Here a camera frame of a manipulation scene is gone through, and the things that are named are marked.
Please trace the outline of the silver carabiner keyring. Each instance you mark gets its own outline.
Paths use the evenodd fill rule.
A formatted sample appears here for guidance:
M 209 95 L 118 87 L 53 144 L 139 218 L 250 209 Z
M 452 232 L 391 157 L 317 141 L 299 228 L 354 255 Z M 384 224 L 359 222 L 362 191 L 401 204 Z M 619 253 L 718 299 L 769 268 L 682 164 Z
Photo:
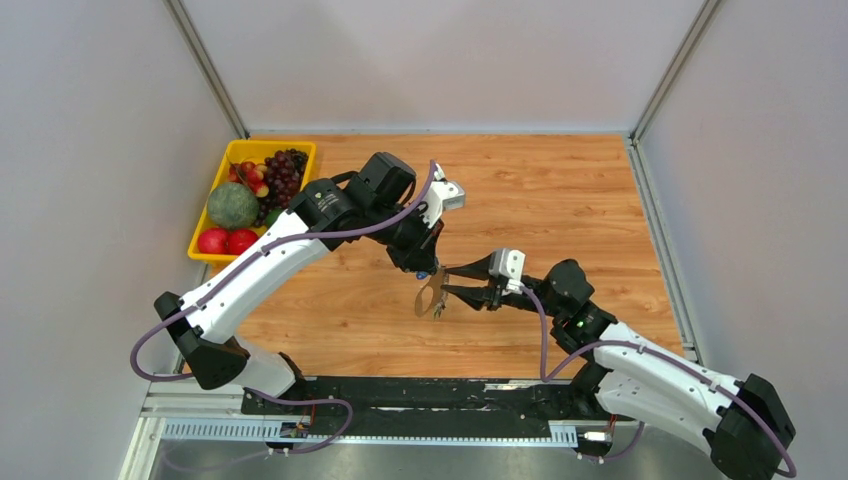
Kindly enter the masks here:
M 431 318 L 432 305 L 444 295 L 442 291 L 444 281 L 445 275 L 443 273 L 430 275 L 426 278 L 413 304 L 414 314 L 417 317 Z

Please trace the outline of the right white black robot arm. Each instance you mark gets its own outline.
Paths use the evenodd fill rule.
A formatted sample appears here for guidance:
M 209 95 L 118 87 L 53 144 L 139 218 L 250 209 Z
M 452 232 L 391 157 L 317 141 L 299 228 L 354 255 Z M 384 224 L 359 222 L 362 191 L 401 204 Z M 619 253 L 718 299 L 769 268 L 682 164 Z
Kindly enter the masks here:
M 574 259 L 555 264 L 542 279 L 523 267 L 522 252 L 501 249 L 446 270 L 483 286 L 442 290 L 475 310 L 537 313 L 541 348 L 553 339 L 567 363 L 585 361 L 570 392 L 580 415 L 604 410 L 661 429 L 698 448 L 729 479 L 797 476 L 788 452 L 796 429 L 770 381 L 713 371 L 648 340 L 593 302 L 595 290 Z

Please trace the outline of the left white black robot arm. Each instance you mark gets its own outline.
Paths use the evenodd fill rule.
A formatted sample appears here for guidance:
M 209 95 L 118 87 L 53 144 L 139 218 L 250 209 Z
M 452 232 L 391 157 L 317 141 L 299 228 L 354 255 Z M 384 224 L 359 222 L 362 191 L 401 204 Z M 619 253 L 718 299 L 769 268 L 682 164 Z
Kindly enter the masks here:
M 406 201 L 415 185 L 414 170 L 378 152 L 358 172 L 308 183 L 259 240 L 205 284 L 160 295 L 154 308 L 190 377 L 204 390 L 228 384 L 260 390 L 280 413 L 297 412 L 306 388 L 291 361 L 237 339 L 239 326 L 300 270 L 362 237 L 384 245 L 404 272 L 436 273 L 441 216 L 462 207 L 465 192 L 438 164 L 418 196 Z

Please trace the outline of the dark purple grape bunch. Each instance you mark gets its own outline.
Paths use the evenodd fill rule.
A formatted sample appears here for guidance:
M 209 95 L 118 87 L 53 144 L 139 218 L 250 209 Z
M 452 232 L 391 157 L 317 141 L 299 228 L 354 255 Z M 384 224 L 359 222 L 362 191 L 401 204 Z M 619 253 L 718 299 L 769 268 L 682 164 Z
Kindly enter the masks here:
M 269 217 L 285 210 L 290 200 L 300 191 L 308 156 L 296 149 L 277 151 L 258 164 L 251 174 L 261 179 L 251 188 L 260 207 L 255 226 L 270 225 Z

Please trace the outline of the green lime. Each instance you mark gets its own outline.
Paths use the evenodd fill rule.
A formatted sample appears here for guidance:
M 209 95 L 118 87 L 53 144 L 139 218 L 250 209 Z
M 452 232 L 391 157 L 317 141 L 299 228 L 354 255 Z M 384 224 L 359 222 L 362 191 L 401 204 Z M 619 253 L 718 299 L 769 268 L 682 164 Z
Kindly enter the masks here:
M 275 208 L 275 209 L 270 210 L 269 213 L 266 215 L 266 217 L 264 219 L 264 225 L 267 228 L 272 227 L 273 224 L 276 222 L 276 220 L 279 218 L 279 216 L 283 212 L 284 212 L 284 210 L 281 209 L 281 208 Z

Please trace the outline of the right red apple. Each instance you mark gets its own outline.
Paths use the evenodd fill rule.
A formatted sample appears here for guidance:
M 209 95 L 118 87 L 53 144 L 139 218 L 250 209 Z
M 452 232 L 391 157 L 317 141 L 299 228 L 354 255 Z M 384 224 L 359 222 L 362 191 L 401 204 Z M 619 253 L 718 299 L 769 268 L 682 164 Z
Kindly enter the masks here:
M 238 229 L 229 233 L 227 238 L 227 253 L 239 256 L 254 245 L 260 236 L 251 229 Z

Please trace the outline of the red apple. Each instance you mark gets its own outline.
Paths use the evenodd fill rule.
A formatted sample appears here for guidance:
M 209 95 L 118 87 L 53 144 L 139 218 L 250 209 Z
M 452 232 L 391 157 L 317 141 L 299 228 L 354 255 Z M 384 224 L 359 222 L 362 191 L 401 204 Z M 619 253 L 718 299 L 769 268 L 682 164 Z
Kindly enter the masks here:
M 227 238 L 227 253 L 239 256 L 254 245 L 260 236 L 251 229 L 238 229 L 229 233 Z
M 223 228 L 203 231 L 196 240 L 197 250 L 202 254 L 224 255 L 228 253 L 229 232 Z

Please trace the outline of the green melon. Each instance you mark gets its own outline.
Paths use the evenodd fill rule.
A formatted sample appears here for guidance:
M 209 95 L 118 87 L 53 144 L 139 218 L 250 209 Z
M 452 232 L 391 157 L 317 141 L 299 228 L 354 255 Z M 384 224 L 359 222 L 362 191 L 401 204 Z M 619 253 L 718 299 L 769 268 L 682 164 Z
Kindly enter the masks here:
M 210 221 L 218 227 L 236 230 L 252 226 L 259 215 L 260 204 L 247 186 L 225 182 L 209 194 L 206 211 Z

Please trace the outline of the left red apple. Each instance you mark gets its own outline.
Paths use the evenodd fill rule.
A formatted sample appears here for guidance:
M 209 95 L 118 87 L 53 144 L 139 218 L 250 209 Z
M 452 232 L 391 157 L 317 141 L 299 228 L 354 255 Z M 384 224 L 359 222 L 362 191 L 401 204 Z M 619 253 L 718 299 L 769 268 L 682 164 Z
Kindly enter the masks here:
M 223 228 L 203 231 L 196 240 L 197 250 L 202 254 L 224 255 L 228 253 L 229 232 Z

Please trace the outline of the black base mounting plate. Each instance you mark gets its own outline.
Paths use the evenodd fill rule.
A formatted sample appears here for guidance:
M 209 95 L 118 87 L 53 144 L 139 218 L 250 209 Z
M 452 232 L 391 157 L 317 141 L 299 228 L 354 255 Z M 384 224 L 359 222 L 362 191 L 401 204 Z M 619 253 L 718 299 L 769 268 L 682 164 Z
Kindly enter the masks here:
M 320 376 L 271 402 L 248 391 L 245 415 L 281 416 L 314 440 L 541 440 L 556 426 L 627 422 L 569 381 Z

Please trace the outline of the aluminium frame rail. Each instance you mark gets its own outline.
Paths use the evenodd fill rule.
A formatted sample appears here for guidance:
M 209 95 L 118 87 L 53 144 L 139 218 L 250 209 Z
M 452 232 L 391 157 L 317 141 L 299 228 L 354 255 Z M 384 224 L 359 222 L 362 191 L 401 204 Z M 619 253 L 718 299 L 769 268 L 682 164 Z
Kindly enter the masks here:
M 302 406 L 236 386 L 153 386 L 123 479 L 760 479 L 743 449 L 705 449 L 612 419 L 566 381 L 313 377 Z

